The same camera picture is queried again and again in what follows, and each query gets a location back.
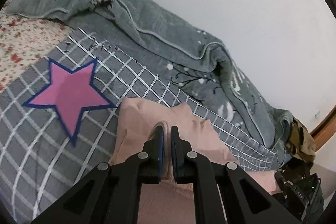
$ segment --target crumpled blanket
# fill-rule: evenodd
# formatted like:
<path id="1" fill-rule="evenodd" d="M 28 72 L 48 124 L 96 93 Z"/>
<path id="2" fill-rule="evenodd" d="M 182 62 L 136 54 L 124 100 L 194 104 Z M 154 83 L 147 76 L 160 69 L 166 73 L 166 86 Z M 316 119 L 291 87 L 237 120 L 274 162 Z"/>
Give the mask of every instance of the crumpled blanket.
<path id="1" fill-rule="evenodd" d="M 229 161 L 239 162 L 221 142 L 210 121 L 194 116 L 187 103 L 168 108 L 144 98 L 124 98 L 119 111 L 115 150 L 109 163 L 124 162 L 142 151 L 144 142 L 153 138 L 157 126 L 162 126 L 164 132 L 162 182 L 142 185 L 138 223 L 195 223 L 193 185 L 174 182 L 171 126 L 178 126 L 180 138 L 189 141 L 194 151 L 210 161 L 222 165 Z M 248 174 L 270 194 L 281 192 L 274 178 L 275 171 Z"/>
<path id="2" fill-rule="evenodd" d="M 13 0 L 7 12 L 59 19 L 73 28 L 94 26 L 153 73 L 273 149 L 273 169 L 291 158 L 284 143 L 292 114 L 265 101 L 222 41 L 152 0 Z"/>

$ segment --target bed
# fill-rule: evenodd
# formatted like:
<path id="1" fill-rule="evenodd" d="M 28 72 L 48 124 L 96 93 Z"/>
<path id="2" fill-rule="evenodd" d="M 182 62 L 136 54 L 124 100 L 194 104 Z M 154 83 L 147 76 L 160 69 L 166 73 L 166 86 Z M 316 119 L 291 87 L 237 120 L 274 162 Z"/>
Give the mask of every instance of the bed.
<path id="1" fill-rule="evenodd" d="M 95 85 L 116 106 L 125 96 L 167 107 L 186 101 L 195 115 L 210 119 L 244 170 L 277 169 L 290 159 L 282 138 L 291 114 L 266 103 L 216 37 L 151 0 L 53 6 L 61 1 L 68 0 L 43 5 L 55 14 L 39 10 L 36 0 L 9 1 L 1 11 L 0 193 L 18 223 L 34 219 L 96 164 L 108 161 L 114 149 L 117 109 L 87 112 L 73 147 L 52 110 L 22 106 L 48 83 L 48 58 L 70 69 L 98 58 Z M 165 25 L 156 26 L 158 18 Z M 169 44 L 181 37 L 196 46 L 188 52 Z M 156 50 L 158 43 L 164 51 Z M 193 58 L 200 52 L 202 62 Z M 214 57 L 230 64 L 221 68 L 229 79 L 216 71 Z"/>

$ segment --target white wall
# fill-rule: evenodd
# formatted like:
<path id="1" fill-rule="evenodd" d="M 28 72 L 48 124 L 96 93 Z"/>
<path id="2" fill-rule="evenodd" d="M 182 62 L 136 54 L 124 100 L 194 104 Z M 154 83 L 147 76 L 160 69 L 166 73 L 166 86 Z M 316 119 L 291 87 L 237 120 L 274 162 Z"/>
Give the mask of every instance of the white wall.
<path id="1" fill-rule="evenodd" d="M 324 0 L 155 1 L 222 39 L 265 99 L 309 130 L 335 106 L 336 22 Z"/>

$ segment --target gray-green blanket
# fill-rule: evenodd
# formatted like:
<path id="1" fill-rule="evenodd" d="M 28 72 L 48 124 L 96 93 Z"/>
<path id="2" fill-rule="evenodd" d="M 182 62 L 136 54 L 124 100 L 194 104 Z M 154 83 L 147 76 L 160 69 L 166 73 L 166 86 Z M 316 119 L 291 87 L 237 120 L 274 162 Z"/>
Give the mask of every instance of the gray-green blanket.
<path id="1" fill-rule="evenodd" d="M 284 142 L 291 113 L 264 100 L 221 40 L 152 0 L 13 0 L 7 13 L 94 28 L 149 70 L 274 149 L 274 169 L 290 159 Z"/>

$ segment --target red floral pattern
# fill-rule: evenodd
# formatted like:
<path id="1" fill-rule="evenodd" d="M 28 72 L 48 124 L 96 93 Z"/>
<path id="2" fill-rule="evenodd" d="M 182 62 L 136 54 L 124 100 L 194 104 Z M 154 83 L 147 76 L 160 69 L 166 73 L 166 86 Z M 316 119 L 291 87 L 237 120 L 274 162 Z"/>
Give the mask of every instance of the red floral pattern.
<path id="1" fill-rule="evenodd" d="M 0 11 L 0 93 L 70 32 L 70 27 L 58 22 L 9 16 Z"/>

